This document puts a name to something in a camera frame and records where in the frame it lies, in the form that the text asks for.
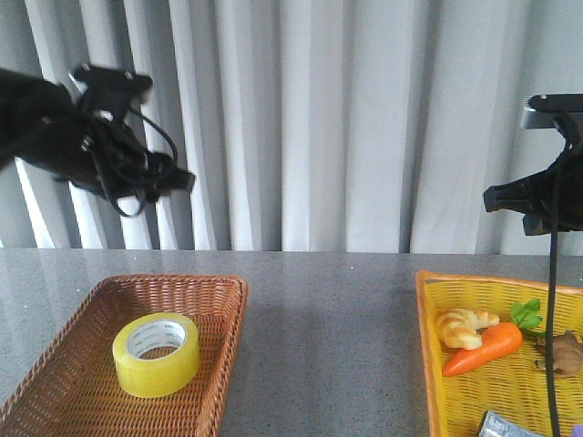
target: tape roll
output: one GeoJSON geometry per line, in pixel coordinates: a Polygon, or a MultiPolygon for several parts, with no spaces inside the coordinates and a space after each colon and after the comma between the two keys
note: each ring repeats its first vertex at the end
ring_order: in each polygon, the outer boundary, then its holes
{"type": "Polygon", "coordinates": [[[121,388],[139,398],[158,398],[180,390],[199,370],[199,330],[182,314],[157,312],[132,321],[113,342],[113,357],[121,388]],[[143,359],[156,348],[173,352],[143,359]]]}

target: gray countertop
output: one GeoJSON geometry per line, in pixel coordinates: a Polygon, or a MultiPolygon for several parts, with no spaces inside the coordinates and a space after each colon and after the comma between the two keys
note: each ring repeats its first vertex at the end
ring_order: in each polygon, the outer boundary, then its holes
{"type": "MultiPolygon", "coordinates": [[[[103,278],[235,274],[250,300],[221,436],[427,435],[414,275],[547,281],[547,257],[0,249],[0,402],[103,278]]],[[[558,283],[583,284],[559,259],[558,283]]]]}

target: brown wicker basket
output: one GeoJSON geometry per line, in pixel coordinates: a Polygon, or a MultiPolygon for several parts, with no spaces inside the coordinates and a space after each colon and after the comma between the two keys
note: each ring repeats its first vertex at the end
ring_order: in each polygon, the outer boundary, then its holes
{"type": "Polygon", "coordinates": [[[233,276],[103,280],[0,408],[0,435],[218,435],[247,295],[233,276]],[[197,323],[199,372],[169,396],[135,398],[119,388],[111,345],[126,324],[159,311],[197,323]]]}

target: tape core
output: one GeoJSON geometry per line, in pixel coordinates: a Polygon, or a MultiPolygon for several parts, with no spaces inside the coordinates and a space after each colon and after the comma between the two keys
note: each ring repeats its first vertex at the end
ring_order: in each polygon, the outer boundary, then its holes
{"type": "Polygon", "coordinates": [[[140,358],[146,352],[156,348],[175,348],[178,350],[187,340],[186,330],[173,320],[153,320],[138,326],[126,340],[126,351],[141,361],[155,361],[168,357],[176,351],[164,357],[148,360],[140,358]]]}

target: toy croissant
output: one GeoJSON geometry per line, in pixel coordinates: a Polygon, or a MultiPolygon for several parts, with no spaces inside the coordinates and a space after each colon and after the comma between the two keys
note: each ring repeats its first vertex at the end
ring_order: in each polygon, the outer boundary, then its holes
{"type": "Polygon", "coordinates": [[[482,336],[476,330],[497,325],[500,318],[488,311],[455,308],[437,316],[437,335],[450,348],[477,349],[482,336]]]}

